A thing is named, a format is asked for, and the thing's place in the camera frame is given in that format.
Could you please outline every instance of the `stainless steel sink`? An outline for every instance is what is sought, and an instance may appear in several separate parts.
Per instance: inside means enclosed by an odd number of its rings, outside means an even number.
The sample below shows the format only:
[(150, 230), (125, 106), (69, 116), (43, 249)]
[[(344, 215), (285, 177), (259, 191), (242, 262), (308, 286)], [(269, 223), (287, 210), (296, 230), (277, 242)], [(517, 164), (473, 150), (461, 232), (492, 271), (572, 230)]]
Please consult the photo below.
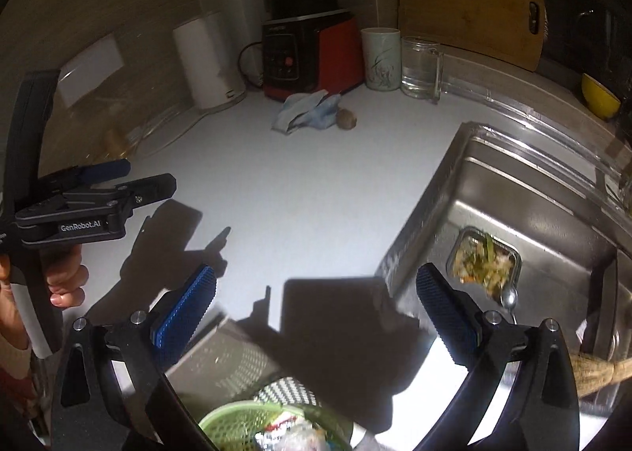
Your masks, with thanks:
[[(628, 356), (632, 336), (632, 226), (620, 206), (585, 177), (550, 155), (488, 126), (466, 123), (457, 132), (407, 224), (382, 260), (397, 308), (432, 324), (415, 292), (419, 265), (433, 262), (452, 285), (483, 310), (505, 315), (478, 285), (462, 285), (446, 271), (459, 232), (485, 231), (517, 250), (519, 324), (556, 319), (570, 352), (583, 338), (605, 359)], [(582, 347), (586, 350), (588, 340)], [(584, 401), (606, 410), (610, 388)]]

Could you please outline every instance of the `wooden cutting board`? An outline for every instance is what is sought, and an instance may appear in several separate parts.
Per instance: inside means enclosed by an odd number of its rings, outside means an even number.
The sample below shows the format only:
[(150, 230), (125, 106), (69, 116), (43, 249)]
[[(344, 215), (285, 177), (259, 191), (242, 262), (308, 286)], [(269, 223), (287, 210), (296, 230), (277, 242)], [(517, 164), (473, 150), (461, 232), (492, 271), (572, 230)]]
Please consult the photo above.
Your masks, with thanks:
[(399, 29), (535, 71), (544, 0), (399, 0)]

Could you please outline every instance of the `glass mug handle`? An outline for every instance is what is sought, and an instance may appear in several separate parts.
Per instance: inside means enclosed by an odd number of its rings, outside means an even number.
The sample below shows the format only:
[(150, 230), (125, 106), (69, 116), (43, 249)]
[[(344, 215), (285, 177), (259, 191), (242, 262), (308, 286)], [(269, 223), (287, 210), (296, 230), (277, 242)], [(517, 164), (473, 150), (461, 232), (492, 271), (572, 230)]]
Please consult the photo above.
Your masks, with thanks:
[(441, 84), (443, 83), (443, 52), (437, 50), (436, 48), (431, 48), (430, 53), (431, 55), (436, 55), (437, 57), (437, 67), (435, 69), (435, 83), (432, 90), (432, 99), (435, 101), (439, 101), (439, 99), (441, 98)]

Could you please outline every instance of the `white cylindrical appliance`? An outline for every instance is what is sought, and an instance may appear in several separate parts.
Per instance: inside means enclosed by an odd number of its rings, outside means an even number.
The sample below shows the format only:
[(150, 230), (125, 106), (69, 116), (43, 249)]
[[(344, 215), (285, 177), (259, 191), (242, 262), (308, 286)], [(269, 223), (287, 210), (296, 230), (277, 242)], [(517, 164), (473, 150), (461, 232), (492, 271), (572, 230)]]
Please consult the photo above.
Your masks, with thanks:
[(243, 99), (246, 86), (221, 13), (187, 21), (173, 37), (198, 109), (219, 112)]

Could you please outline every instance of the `human hand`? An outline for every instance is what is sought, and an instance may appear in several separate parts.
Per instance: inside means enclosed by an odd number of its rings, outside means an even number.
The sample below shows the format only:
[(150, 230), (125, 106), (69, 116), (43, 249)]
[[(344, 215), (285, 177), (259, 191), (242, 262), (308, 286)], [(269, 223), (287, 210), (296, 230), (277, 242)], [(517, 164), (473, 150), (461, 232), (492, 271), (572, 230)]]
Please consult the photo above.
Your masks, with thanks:
[[(0, 255), (0, 333), (18, 349), (28, 347), (28, 336), (15, 305), (10, 283), (11, 265), (7, 255)], [(83, 287), (88, 270), (81, 265), (81, 245), (44, 268), (44, 276), (51, 291), (51, 303), (59, 308), (78, 307), (85, 299)]]

